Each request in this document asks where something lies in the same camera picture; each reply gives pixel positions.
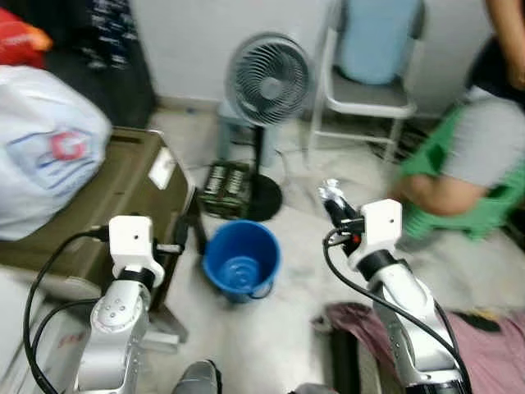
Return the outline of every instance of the white plastic bag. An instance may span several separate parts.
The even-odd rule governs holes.
[[[47,223],[104,160],[111,123],[52,74],[0,66],[0,239]]]

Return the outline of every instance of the green plastic stool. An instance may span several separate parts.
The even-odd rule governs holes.
[[[449,151],[456,121],[462,108],[456,108],[423,143],[419,150],[401,164],[404,176],[428,174],[438,176]],[[463,230],[472,240],[480,240],[493,229],[504,225],[509,211],[525,195],[525,160],[510,172],[500,185],[482,198],[475,208],[454,217],[426,213],[414,204],[404,209],[404,232],[415,239],[427,236],[435,228]]]

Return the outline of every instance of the electric fan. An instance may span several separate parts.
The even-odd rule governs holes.
[[[279,186],[260,174],[264,129],[298,114],[310,91],[311,75],[303,49],[282,34],[255,35],[243,42],[231,59],[226,97],[254,131],[255,165],[248,219],[268,220],[282,205]]]

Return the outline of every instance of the gray shorts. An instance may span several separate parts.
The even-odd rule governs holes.
[[[442,173],[491,188],[523,161],[525,113],[513,101],[483,98],[459,115]]]

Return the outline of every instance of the blue bucket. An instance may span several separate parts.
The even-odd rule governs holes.
[[[266,297],[281,264],[281,251],[265,226],[235,220],[221,226],[208,242],[204,272],[234,303]]]

